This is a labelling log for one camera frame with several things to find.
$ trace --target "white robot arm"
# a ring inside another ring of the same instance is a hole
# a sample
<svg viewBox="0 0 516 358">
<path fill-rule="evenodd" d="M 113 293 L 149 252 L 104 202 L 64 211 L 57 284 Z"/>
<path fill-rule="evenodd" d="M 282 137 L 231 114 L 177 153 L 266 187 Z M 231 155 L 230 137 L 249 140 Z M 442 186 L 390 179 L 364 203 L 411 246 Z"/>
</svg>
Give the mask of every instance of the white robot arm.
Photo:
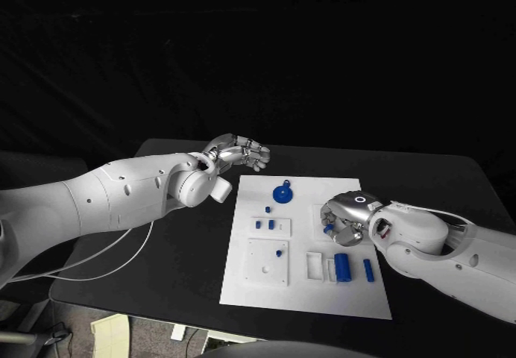
<svg viewBox="0 0 516 358">
<path fill-rule="evenodd" d="M 260 171 L 269 161 L 260 143 L 227 134 L 204 152 L 117 160 L 76 179 L 0 191 L 0 288 L 61 242 L 139 227 L 208 196 L 223 203 L 231 184 L 221 172 L 231 164 Z"/>
<path fill-rule="evenodd" d="M 516 323 L 516 236 L 466 224 L 446 223 L 432 211 L 362 191 L 339 194 L 324 206 L 325 233 L 344 246 L 370 235 L 391 267 L 423 279 L 443 293 Z M 443 253 L 448 244 L 453 250 Z"/>
</svg>

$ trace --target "black curtain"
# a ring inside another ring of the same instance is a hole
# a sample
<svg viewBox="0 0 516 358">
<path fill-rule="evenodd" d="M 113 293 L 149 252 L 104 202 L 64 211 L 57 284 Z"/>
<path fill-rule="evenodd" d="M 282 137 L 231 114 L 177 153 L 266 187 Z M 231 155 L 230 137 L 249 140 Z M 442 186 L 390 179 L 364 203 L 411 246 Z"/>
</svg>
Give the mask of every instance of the black curtain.
<svg viewBox="0 0 516 358">
<path fill-rule="evenodd" d="M 2 4 L 0 149 L 93 169 L 233 132 L 465 155 L 516 213 L 514 1 L 106 2 Z"/>
</svg>

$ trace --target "white cable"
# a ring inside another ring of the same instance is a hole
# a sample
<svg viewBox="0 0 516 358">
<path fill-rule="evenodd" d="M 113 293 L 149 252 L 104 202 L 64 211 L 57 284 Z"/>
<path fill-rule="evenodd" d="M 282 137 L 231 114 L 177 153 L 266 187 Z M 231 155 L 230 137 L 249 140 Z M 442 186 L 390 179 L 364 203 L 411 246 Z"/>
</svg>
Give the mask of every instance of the white cable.
<svg viewBox="0 0 516 358">
<path fill-rule="evenodd" d="M 126 264 L 123 266 L 120 266 L 119 268 L 116 268 L 113 271 L 110 271 L 107 274 L 103 274 L 97 277 L 92 277 L 92 278 L 68 278 L 68 277 L 61 277 L 61 276 L 54 276 L 53 274 L 47 274 L 45 277 L 53 277 L 53 278 L 58 278 L 60 280 L 67 280 L 67 281 L 90 281 L 90 280 L 97 280 L 99 278 L 107 277 L 110 274 L 115 274 L 120 269 L 125 268 L 125 266 L 133 261 L 135 257 L 141 254 L 141 251 L 143 250 L 143 247 L 146 246 L 149 237 L 151 237 L 151 232 L 153 231 L 153 224 L 155 222 L 151 223 L 151 228 L 149 228 L 149 234 L 146 237 L 146 241 L 143 242 L 138 253 L 133 255 L 133 257 L 126 261 Z"/>
<path fill-rule="evenodd" d="M 394 203 L 394 204 L 399 204 L 399 205 L 404 205 L 406 207 L 411 207 L 413 209 L 426 210 L 426 211 L 432 211 L 433 213 L 450 215 L 450 216 L 453 216 L 455 218 L 463 220 L 468 224 L 473 224 L 473 222 L 471 222 L 471 220 L 468 220 L 463 216 L 459 216 L 459 215 L 456 215 L 456 214 L 453 214 L 453 213 L 448 213 L 446 211 L 429 209 L 429 208 L 426 208 L 426 207 L 414 207 L 413 205 L 403 204 L 403 203 L 400 203 L 399 201 L 393 201 L 393 203 Z"/>
<path fill-rule="evenodd" d="M 48 274 L 55 274 L 57 272 L 68 270 L 73 267 L 76 267 L 77 265 L 81 265 L 83 263 L 86 263 L 87 261 L 90 261 L 96 257 L 99 257 L 128 237 L 128 234 L 132 232 L 132 230 L 133 229 L 129 229 L 126 231 L 125 235 L 116 240 L 116 242 L 109 247 L 106 247 L 97 254 L 92 255 L 84 260 L 79 261 L 77 263 L 73 263 L 71 265 L 68 265 L 66 267 L 57 268 L 55 270 L 53 270 L 50 272 L 44 272 L 43 274 L 27 274 L 25 276 L 14 278 L 9 282 L 19 282 L 19 281 L 32 280 L 34 278 L 44 277 Z"/>
</svg>

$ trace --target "table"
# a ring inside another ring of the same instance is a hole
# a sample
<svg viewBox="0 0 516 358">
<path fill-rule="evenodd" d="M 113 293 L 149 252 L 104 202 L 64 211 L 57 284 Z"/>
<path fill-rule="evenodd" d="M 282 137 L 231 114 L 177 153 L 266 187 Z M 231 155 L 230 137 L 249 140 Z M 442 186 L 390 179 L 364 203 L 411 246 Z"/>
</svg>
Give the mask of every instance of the table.
<svg viewBox="0 0 516 358">
<path fill-rule="evenodd" d="M 205 142 L 151 139 L 138 157 L 200 151 Z M 273 160 L 260 174 L 360 178 L 378 197 L 432 207 L 468 217 L 481 226 L 516 233 L 515 223 L 489 179 L 468 157 L 272 145 Z M 221 305 L 227 249 L 240 176 L 236 166 L 223 176 L 234 184 L 224 204 L 211 198 L 174 211 L 155 223 L 148 246 L 113 275 L 86 282 L 57 280 L 51 298 L 143 318 L 182 323 L 263 339 L 315 342 L 380 357 L 509 357 L 516 327 L 448 297 L 423 280 L 404 277 L 380 254 L 393 321 Z M 132 256 L 149 225 L 67 277 L 112 271 Z M 122 235 L 84 236 L 70 262 L 93 255 Z"/>
</svg>

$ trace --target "circular hole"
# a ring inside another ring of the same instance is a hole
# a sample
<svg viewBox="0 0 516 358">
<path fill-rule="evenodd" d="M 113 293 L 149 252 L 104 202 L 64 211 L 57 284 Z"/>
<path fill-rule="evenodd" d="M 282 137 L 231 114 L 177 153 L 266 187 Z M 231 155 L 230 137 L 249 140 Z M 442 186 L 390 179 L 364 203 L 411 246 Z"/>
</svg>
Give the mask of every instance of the circular hole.
<svg viewBox="0 0 516 358">
<path fill-rule="evenodd" d="M 479 265 L 479 255 L 475 254 L 471 259 L 471 267 L 476 267 Z"/>
</svg>

